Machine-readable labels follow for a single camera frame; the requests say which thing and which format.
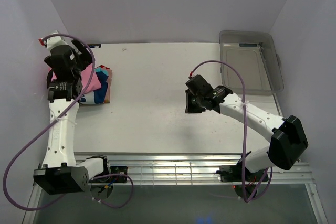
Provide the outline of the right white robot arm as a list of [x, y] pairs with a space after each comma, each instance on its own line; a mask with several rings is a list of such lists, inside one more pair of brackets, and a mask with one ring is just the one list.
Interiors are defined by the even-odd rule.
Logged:
[[213, 88], [201, 75], [189, 78], [186, 86], [187, 114], [215, 111], [246, 124], [269, 143], [260, 150], [243, 154], [232, 167], [240, 179], [250, 180], [257, 172], [270, 167], [290, 170], [308, 148], [307, 137], [297, 117], [283, 118], [268, 113], [243, 102], [225, 86]]

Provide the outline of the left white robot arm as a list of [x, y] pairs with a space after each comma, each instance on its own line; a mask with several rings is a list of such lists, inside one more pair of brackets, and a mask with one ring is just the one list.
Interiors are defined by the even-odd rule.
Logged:
[[42, 165], [34, 170], [34, 181], [48, 194], [84, 192], [94, 177], [105, 182], [111, 168], [105, 156], [94, 156], [77, 164], [73, 142], [78, 98], [83, 90], [81, 72], [92, 63], [89, 51], [77, 40], [67, 44], [62, 37], [45, 42], [50, 55], [44, 61], [51, 68], [47, 77], [50, 121], [47, 151]]

